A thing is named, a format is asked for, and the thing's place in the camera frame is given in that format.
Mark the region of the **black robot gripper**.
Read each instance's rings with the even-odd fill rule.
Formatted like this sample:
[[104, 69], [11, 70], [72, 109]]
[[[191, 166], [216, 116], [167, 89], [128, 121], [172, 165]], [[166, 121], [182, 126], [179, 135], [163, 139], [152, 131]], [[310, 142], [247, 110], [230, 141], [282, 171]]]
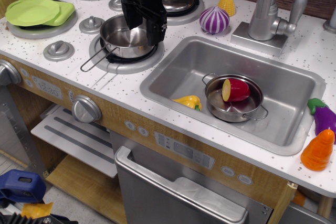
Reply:
[[146, 36], [149, 46], [164, 40], [167, 29], [166, 10], [162, 0], [121, 0], [126, 24], [130, 30], [143, 24], [146, 19]]

